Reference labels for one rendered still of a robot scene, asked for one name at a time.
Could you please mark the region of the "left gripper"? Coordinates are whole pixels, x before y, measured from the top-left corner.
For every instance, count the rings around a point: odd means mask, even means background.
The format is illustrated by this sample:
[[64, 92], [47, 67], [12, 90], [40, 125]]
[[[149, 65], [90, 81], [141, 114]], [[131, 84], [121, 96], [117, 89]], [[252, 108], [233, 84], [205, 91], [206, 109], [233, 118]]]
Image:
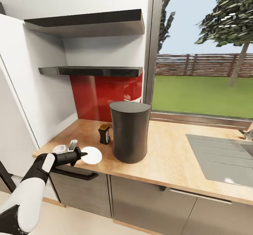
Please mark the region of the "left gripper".
[[81, 152], [79, 147], [75, 147], [72, 152], [65, 152], [64, 154], [66, 157], [64, 165], [71, 164], [71, 166], [74, 166], [80, 157], [87, 155], [87, 152]]

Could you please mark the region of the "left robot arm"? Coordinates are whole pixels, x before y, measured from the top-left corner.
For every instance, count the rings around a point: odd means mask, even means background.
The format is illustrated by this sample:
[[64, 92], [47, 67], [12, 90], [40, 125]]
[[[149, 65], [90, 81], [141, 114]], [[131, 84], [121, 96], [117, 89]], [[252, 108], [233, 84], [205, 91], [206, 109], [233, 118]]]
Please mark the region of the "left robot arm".
[[[52, 166], [71, 164], [87, 155], [72, 140], [65, 153], [44, 153], [0, 207], [0, 235], [28, 235], [38, 224], [45, 187]], [[75, 149], [74, 149], [75, 147]]]

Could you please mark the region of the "coffee cup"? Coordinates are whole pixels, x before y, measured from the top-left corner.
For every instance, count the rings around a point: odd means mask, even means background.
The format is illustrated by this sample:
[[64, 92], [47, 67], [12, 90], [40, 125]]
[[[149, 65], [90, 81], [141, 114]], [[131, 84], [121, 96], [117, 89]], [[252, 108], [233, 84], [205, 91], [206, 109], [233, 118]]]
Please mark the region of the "coffee cup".
[[66, 152], [66, 146], [65, 145], [58, 145], [52, 150], [53, 153], [62, 154]]

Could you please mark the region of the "bottle of coffee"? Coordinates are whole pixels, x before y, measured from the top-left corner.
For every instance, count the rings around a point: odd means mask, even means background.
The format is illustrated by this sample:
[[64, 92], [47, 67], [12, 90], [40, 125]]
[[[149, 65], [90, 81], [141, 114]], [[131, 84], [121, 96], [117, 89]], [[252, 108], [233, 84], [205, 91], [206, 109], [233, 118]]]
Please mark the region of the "bottle of coffee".
[[110, 127], [107, 125], [103, 124], [99, 127], [99, 134], [100, 134], [100, 143], [107, 145], [110, 142], [110, 136], [109, 136], [109, 130]]

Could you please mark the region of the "saucer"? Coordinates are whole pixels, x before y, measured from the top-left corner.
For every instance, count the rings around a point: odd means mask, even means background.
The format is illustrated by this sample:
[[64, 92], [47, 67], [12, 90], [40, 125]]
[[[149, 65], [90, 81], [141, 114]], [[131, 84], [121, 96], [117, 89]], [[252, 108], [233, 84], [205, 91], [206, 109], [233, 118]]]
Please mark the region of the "saucer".
[[87, 152], [87, 155], [81, 157], [81, 159], [88, 164], [96, 164], [102, 160], [101, 152], [95, 147], [85, 147], [81, 152]]

